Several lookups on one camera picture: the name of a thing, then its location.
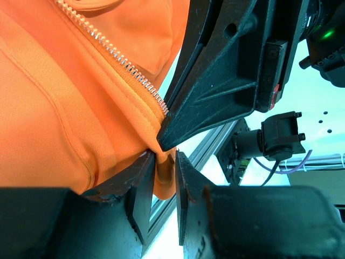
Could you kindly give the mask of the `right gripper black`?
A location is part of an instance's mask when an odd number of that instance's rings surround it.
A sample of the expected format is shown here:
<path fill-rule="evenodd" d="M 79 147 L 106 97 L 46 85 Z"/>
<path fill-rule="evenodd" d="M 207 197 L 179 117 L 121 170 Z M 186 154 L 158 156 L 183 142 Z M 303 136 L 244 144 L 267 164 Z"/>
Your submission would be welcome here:
<path fill-rule="evenodd" d="M 157 135 L 164 151 L 215 126 L 249 115 L 268 112 L 281 99 L 291 74 L 309 1 L 269 1 L 256 4 L 241 35 L 220 60 L 230 62 L 230 73 L 202 86 L 201 98 L 183 113 L 169 113 Z"/>

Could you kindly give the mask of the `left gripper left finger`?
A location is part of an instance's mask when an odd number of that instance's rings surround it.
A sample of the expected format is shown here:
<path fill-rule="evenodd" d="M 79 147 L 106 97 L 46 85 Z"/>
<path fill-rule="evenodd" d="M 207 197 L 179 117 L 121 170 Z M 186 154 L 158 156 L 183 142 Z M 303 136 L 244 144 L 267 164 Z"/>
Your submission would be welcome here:
<path fill-rule="evenodd" d="M 1 258 L 140 258 L 147 243 L 155 154 L 79 195 L 1 189 Z"/>

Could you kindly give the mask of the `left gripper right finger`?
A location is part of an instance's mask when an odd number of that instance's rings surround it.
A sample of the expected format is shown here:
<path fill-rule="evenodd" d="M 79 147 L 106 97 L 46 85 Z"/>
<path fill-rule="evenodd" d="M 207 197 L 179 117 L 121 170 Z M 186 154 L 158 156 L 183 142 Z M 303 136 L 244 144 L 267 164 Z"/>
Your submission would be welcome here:
<path fill-rule="evenodd" d="M 308 186 L 205 186 L 186 227 L 185 258 L 344 258 L 344 224 Z"/>

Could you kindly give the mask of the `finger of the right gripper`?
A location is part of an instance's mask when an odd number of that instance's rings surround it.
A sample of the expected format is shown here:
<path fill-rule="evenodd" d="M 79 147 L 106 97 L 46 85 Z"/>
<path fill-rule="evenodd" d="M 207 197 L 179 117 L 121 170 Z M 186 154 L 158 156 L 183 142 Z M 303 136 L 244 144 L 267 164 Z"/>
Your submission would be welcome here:
<path fill-rule="evenodd" d="M 227 55 L 238 38 L 247 34 L 244 25 L 255 1 L 191 1 L 188 22 L 175 74 L 166 94 L 169 113 L 183 113 L 201 98 L 202 86 L 211 89 L 215 80 L 230 73 Z"/>

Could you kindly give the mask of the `orange zip jacket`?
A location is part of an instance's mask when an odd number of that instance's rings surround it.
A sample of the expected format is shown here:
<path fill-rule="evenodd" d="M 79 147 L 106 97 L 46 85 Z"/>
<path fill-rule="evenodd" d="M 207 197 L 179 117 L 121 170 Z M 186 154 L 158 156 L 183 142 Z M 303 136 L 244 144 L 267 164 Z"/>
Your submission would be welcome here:
<path fill-rule="evenodd" d="M 175 194 L 157 141 L 159 89 L 189 1 L 1 1 L 1 186 L 83 193 L 156 154 L 154 195 Z"/>

